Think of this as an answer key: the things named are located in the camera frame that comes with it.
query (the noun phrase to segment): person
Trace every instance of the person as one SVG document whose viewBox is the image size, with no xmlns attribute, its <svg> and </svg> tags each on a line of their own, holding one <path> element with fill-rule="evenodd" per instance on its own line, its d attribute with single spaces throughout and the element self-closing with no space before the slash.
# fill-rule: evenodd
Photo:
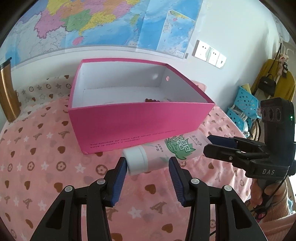
<svg viewBox="0 0 296 241">
<path fill-rule="evenodd" d="M 278 187 L 274 183 L 265 188 L 264 192 L 271 195 Z M 251 184 L 251 199 L 246 202 L 249 209 L 262 203 L 262 189 L 258 186 L 257 180 L 253 179 Z M 259 223 L 268 241 L 282 241 L 296 221 L 296 213 L 291 213 L 288 204 L 288 187 L 286 181 L 278 189 L 273 197 L 272 207 L 267 215 Z"/>
</svg>

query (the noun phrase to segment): brown bottle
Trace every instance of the brown bottle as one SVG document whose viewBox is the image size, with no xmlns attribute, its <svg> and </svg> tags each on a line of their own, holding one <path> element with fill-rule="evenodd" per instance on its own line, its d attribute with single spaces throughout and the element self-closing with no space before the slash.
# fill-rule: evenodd
<svg viewBox="0 0 296 241">
<path fill-rule="evenodd" d="M 8 122 L 20 115 L 20 104 L 11 80 L 11 57 L 0 64 L 0 104 Z"/>
</svg>

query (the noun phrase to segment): green logo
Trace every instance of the green logo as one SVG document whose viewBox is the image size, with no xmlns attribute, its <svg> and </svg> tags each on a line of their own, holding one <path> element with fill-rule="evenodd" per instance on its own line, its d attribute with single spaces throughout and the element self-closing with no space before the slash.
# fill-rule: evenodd
<svg viewBox="0 0 296 241">
<path fill-rule="evenodd" d="M 192 143 L 188 143 L 188 139 L 184 140 L 183 135 L 167 138 L 165 139 L 165 144 L 170 152 L 174 153 L 176 158 L 180 160 L 186 160 L 186 156 L 189 156 L 193 151 L 195 151 Z"/>
</svg>

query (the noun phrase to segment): pink bed sheet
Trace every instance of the pink bed sheet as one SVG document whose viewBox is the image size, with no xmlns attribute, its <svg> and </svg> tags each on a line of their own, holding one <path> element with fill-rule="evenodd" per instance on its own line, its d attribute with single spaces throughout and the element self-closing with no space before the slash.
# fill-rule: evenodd
<svg viewBox="0 0 296 241">
<path fill-rule="evenodd" d="M 17 241 L 29 241 L 43 215 L 67 185 L 87 186 L 115 167 L 121 150 L 83 155 L 75 138 L 68 100 L 58 99 L 32 111 L 3 130 L 0 141 L 0 216 Z M 215 106 L 199 129 L 225 137 L 242 133 Z M 200 156 L 181 163 L 193 177 L 208 185 L 231 185 L 243 201 L 251 180 L 230 163 Z M 178 203 L 168 168 L 127 175 L 119 202 L 107 209 L 114 241 L 184 240 L 190 208 Z M 215 212 L 211 207 L 211 231 Z M 82 236 L 86 208 L 82 207 Z"/>
</svg>

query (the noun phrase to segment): white switch plate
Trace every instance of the white switch plate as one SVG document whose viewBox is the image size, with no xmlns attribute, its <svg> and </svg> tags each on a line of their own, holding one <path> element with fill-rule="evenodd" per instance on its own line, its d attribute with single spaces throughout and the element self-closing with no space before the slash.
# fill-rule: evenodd
<svg viewBox="0 0 296 241">
<path fill-rule="evenodd" d="M 218 57 L 218 60 L 217 60 L 217 63 L 216 63 L 216 67 L 221 69 L 223 67 L 223 65 L 225 64 L 226 59 L 227 58 L 223 54 L 220 53 L 220 55 Z"/>
<path fill-rule="evenodd" d="M 207 57 L 209 55 L 209 50 L 210 50 L 211 46 L 204 43 L 203 41 L 199 41 L 194 57 L 197 57 L 203 61 L 207 61 Z"/>
<path fill-rule="evenodd" d="M 209 56 L 207 58 L 207 62 L 216 66 L 219 55 L 220 55 L 220 52 L 218 52 L 214 48 L 211 48 Z"/>
</svg>

